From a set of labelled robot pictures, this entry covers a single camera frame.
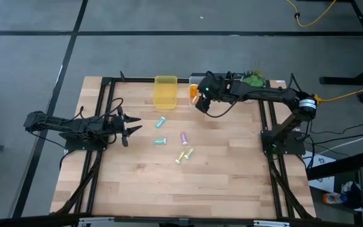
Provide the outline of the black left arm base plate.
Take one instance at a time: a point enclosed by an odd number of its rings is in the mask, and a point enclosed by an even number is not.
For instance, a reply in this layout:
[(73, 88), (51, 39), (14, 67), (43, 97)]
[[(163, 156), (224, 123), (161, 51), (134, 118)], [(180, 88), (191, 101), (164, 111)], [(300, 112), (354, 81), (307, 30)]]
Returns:
[(75, 150), (104, 150), (107, 145), (101, 139), (85, 139), (81, 136), (72, 135), (68, 133), (61, 132), (59, 134), (62, 138), (66, 140), (65, 149), (68, 151)]

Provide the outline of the dark bag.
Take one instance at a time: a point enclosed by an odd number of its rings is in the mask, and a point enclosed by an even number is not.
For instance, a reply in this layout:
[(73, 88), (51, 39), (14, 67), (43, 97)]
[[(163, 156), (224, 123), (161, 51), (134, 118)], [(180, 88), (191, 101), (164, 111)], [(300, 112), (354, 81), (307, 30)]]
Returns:
[(358, 209), (362, 206), (361, 187), (357, 182), (349, 181), (341, 186), (341, 194), (345, 200), (344, 206), (351, 209)]

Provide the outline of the black aluminium table frame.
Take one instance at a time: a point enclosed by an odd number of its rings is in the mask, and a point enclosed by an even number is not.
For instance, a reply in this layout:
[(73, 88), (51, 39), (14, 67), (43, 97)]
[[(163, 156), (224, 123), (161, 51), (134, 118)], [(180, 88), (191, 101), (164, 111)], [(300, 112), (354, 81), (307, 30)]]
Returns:
[[(151, 78), (85, 77), (78, 110), (120, 105), (142, 127), (103, 152), (97, 180), (87, 186), (77, 211), (102, 216), (273, 219), (274, 192), (260, 133), (285, 120), (289, 109), (249, 101), (213, 103), (208, 114), (190, 106), (189, 82), (180, 79), (176, 107), (153, 105)], [(156, 123), (165, 117), (158, 129)], [(188, 145), (182, 145), (181, 133)], [(166, 138), (165, 145), (154, 140)], [(175, 162), (195, 148), (190, 159)]]

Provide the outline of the succulent plant in white pot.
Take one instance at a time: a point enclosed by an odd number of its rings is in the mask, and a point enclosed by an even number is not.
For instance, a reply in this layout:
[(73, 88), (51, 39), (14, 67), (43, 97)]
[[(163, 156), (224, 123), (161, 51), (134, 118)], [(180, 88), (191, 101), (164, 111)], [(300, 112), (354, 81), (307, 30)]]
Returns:
[(264, 88), (266, 86), (266, 79), (262, 75), (260, 61), (256, 61), (255, 67), (245, 73), (242, 81), (252, 87)]

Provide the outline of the yellow translucent plastic bin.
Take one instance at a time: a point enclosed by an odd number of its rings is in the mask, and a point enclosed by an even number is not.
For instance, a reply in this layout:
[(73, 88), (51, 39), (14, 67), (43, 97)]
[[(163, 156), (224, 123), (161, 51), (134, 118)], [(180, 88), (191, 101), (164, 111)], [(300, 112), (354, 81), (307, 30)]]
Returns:
[(178, 78), (176, 76), (156, 76), (154, 79), (153, 105), (157, 109), (174, 109), (177, 103)]

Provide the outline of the white printed paper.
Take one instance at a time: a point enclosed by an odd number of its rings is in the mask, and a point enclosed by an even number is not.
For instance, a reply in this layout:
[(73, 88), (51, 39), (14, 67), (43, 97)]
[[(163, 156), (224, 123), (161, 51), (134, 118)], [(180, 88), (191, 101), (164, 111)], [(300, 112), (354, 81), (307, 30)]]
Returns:
[[(305, 155), (302, 156), (303, 160), (308, 166), (311, 161), (312, 153), (310, 151), (305, 151)], [(324, 165), (327, 163), (332, 163), (336, 161), (336, 159), (329, 158), (327, 156), (318, 155), (316, 154), (313, 158), (313, 164), (311, 167), (311, 170), (313, 170), (315, 167)], [(335, 184), (335, 177), (324, 177), (324, 178), (317, 178), (316, 180), (308, 180), (308, 183), (311, 187), (324, 190), (326, 192), (333, 192), (334, 191), (334, 184)]]

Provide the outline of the black floor beam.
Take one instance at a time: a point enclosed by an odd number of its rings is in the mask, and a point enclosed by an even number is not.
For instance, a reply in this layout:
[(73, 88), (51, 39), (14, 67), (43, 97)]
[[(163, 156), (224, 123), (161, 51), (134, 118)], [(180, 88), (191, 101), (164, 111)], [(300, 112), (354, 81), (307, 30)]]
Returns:
[(363, 153), (334, 162), (312, 167), (307, 174), (308, 180), (330, 177), (338, 173), (351, 172), (363, 167)]

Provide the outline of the orange drink bottle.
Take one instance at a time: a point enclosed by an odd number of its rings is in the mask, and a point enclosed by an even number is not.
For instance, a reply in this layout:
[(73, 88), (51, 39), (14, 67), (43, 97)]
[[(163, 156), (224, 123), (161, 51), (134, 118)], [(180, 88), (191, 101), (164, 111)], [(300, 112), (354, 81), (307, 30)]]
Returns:
[(348, 201), (348, 198), (344, 194), (332, 192), (323, 194), (323, 202), (325, 204), (343, 204)]

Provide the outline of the clear plastic bin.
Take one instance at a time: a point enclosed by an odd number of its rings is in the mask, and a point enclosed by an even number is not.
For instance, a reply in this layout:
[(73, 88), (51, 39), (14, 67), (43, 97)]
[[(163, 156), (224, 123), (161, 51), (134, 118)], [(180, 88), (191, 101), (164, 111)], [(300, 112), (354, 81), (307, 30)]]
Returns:
[[(191, 84), (197, 84), (197, 85), (199, 85), (199, 83), (201, 82), (201, 80), (203, 79), (203, 78), (205, 78), (206, 76), (191, 76), (190, 78), (189, 78), (189, 86), (191, 85)], [(190, 102), (191, 102), (191, 99), (192, 98), (190, 98), (190, 89), (188, 89), (188, 100), (189, 100), (189, 104), (190, 104)]]

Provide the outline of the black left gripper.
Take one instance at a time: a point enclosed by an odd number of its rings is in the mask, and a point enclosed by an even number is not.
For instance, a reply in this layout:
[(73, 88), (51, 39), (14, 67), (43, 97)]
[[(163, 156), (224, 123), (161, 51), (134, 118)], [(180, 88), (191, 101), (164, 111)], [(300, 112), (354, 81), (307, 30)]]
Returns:
[[(132, 123), (140, 121), (141, 118), (138, 117), (129, 117), (124, 114), (124, 111), (122, 110), (122, 107), (117, 107), (114, 112), (117, 112), (115, 114), (112, 114), (112, 110), (109, 108), (106, 109), (104, 116), (103, 116), (103, 132), (101, 134), (101, 140), (106, 144), (113, 144), (117, 140), (117, 135), (120, 134), (122, 136), (122, 144), (123, 146), (127, 147), (127, 137), (133, 134), (135, 131), (139, 130), (142, 126), (133, 126), (126, 128), (125, 123)], [(112, 117), (119, 116), (122, 118), (123, 127), (121, 131), (112, 131), (111, 127), (111, 120)]]

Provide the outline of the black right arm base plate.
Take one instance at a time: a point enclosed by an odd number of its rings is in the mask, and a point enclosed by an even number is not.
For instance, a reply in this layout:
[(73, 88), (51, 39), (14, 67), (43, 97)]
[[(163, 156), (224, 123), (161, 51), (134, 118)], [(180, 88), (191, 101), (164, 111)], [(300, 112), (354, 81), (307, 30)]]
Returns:
[(303, 135), (299, 131), (291, 131), (282, 139), (271, 137), (271, 131), (261, 131), (264, 152), (271, 154), (305, 154)]

